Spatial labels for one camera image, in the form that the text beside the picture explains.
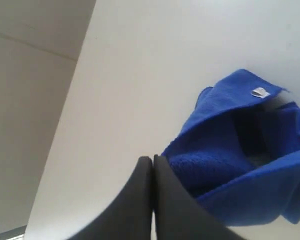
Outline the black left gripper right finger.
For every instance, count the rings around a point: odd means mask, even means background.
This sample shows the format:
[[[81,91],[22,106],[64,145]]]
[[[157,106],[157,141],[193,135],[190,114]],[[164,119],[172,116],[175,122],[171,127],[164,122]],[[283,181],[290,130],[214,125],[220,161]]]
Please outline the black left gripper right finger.
[[[153,158],[155,230],[158,240],[237,240],[239,235],[201,208],[167,159]]]

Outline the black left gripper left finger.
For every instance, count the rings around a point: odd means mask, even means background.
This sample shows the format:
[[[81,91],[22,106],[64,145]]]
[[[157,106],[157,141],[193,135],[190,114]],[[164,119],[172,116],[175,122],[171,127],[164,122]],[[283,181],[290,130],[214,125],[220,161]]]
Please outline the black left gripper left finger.
[[[150,240],[152,231],[153,163],[139,157],[128,181],[93,221],[69,240]]]

